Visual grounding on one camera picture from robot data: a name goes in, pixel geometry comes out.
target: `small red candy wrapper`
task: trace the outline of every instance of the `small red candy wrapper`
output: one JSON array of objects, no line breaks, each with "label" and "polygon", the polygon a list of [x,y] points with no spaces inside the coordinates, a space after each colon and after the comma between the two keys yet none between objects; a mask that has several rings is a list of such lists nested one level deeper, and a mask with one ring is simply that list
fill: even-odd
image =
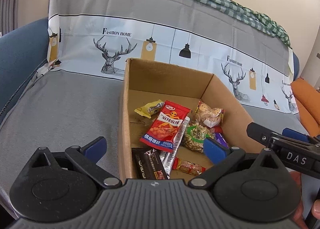
[{"label": "small red candy wrapper", "polygon": [[143,143],[166,152],[173,151],[173,138],[190,109],[177,103],[165,101],[158,118],[142,136]]},{"label": "small red candy wrapper", "polygon": [[217,132],[217,133],[223,134],[221,126],[212,127],[212,128],[209,128],[209,130],[211,131],[211,133]]},{"label": "small red candy wrapper", "polygon": [[198,176],[205,171],[204,167],[177,157],[174,159],[172,169],[180,170],[181,172],[191,174],[193,176]]}]

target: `blue gripper pad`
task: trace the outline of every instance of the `blue gripper pad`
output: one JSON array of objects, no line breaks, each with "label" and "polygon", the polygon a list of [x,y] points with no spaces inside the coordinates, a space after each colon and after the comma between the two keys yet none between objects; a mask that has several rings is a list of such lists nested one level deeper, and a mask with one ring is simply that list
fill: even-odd
[{"label": "blue gripper pad", "polygon": [[231,153],[230,149],[222,146],[212,138],[206,138],[203,142],[203,152],[213,164],[218,164]]},{"label": "blue gripper pad", "polygon": [[291,130],[289,128],[285,128],[282,131],[282,136],[309,143],[308,137],[305,134],[302,134],[302,133],[297,132],[295,130]]},{"label": "blue gripper pad", "polygon": [[98,137],[80,149],[80,152],[93,163],[97,163],[107,152],[105,137]]}]

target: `human hand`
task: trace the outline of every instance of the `human hand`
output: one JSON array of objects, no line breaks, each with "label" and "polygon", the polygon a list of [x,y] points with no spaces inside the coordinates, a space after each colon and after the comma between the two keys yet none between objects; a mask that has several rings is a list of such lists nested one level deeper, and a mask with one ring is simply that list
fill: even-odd
[{"label": "human hand", "polygon": [[[297,183],[298,187],[301,190],[301,173],[297,171],[291,171],[290,172],[291,177],[293,180]],[[316,200],[311,208],[312,215],[320,219],[320,200]],[[301,228],[301,229],[308,229],[307,225],[305,224],[303,217],[303,204],[302,200],[300,201],[298,208],[293,216],[294,222]]]}]

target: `deer head print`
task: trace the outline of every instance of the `deer head print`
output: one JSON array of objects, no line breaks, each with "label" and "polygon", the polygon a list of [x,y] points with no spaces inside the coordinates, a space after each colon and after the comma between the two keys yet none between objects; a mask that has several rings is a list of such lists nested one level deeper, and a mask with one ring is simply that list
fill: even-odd
[{"label": "deer head print", "polygon": [[108,50],[106,50],[107,42],[105,42],[104,45],[101,47],[100,41],[103,37],[101,37],[97,42],[95,41],[95,39],[93,39],[94,45],[102,52],[102,57],[106,60],[104,66],[101,69],[101,72],[104,74],[124,76],[124,70],[114,67],[114,62],[119,60],[121,58],[121,55],[131,53],[136,48],[137,44],[135,44],[135,46],[131,48],[131,43],[127,39],[129,43],[128,48],[123,51],[123,46],[121,45],[121,50],[116,52],[114,56],[110,56],[108,54]]},{"label": "deer head print", "polygon": [[284,91],[283,85],[282,85],[282,87],[281,87],[281,90],[282,90],[284,96],[286,97],[286,99],[288,100],[289,110],[292,112],[292,111],[294,110],[294,108],[296,107],[296,104],[291,102],[293,93],[290,91],[290,94],[289,94],[289,96],[288,96],[288,95],[285,93],[285,91]]},{"label": "deer head print", "polygon": [[224,75],[226,75],[229,78],[229,82],[232,84],[232,88],[233,88],[233,93],[236,97],[236,99],[238,99],[239,101],[243,101],[243,102],[250,102],[250,98],[248,95],[239,92],[238,90],[238,85],[240,84],[240,81],[243,80],[245,78],[246,73],[243,74],[243,70],[241,68],[241,76],[238,73],[238,77],[236,78],[235,81],[233,81],[232,76],[230,75],[230,70],[227,72],[227,65],[229,63],[227,63],[224,67],[221,64],[221,68],[222,71],[224,73]]}]

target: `blue sofa armrest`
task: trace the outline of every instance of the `blue sofa armrest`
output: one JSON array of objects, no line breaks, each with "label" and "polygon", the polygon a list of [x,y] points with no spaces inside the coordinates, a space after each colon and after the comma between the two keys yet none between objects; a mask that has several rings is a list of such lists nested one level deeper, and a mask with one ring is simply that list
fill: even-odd
[{"label": "blue sofa armrest", "polygon": [[48,45],[48,19],[0,37],[0,123],[36,70],[46,63]]}]

